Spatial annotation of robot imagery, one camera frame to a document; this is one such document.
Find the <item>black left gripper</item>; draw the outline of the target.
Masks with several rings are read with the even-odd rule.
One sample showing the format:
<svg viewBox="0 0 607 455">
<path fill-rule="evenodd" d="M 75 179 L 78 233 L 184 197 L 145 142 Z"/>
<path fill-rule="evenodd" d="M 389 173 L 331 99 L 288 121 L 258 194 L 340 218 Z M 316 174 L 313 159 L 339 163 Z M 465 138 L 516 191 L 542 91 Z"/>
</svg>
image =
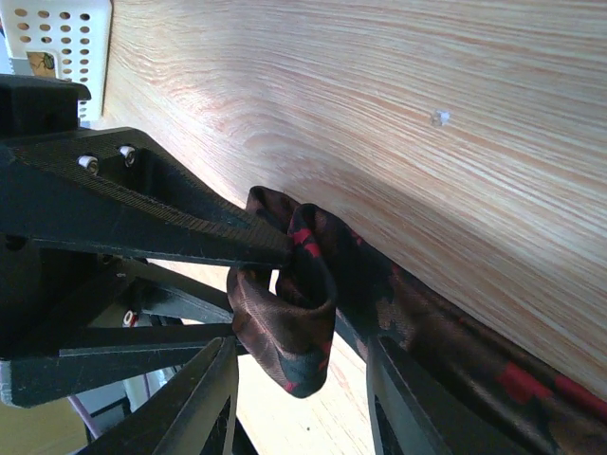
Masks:
<svg viewBox="0 0 607 455">
<path fill-rule="evenodd" d="M 291 254 L 147 134 L 82 127 L 83 92 L 1 80 L 1 399 L 17 408 L 232 336 L 226 293 L 140 258 L 280 268 Z"/>
</svg>

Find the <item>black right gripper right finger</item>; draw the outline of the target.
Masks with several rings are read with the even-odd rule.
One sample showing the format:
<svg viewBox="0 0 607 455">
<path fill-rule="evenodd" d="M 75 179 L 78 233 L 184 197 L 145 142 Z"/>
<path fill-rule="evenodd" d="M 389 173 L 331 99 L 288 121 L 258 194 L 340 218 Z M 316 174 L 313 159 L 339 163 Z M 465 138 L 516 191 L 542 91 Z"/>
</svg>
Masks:
<svg viewBox="0 0 607 455">
<path fill-rule="evenodd" d="M 526 453 L 387 337 L 371 340 L 366 377 L 377 454 Z"/>
</svg>

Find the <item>brown red patterned tie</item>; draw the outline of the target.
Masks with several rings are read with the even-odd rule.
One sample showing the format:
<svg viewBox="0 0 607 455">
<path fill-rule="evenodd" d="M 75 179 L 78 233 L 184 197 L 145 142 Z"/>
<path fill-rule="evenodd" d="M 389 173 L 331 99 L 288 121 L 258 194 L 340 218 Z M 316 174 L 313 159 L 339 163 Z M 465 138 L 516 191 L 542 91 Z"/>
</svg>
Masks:
<svg viewBox="0 0 607 455">
<path fill-rule="evenodd" d="M 233 268 L 233 330 L 286 392 L 305 398 L 327 376 L 334 335 L 367 356 L 390 338 L 488 423 L 535 454 L 602 454 L 606 404 L 499 335 L 365 242 L 334 214 L 265 187 L 247 210 L 286 234 L 277 278 Z"/>
</svg>

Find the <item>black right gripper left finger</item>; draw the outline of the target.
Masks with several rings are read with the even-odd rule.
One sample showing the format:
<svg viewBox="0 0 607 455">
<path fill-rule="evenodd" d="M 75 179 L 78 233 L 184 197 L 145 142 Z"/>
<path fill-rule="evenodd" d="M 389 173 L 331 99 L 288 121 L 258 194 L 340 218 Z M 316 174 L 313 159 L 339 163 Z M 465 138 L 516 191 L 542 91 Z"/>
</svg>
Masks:
<svg viewBox="0 0 607 455">
<path fill-rule="evenodd" d="M 216 338 L 82 454 L 231 454 L 238 396 L 235 339 Z"/>
</svg>

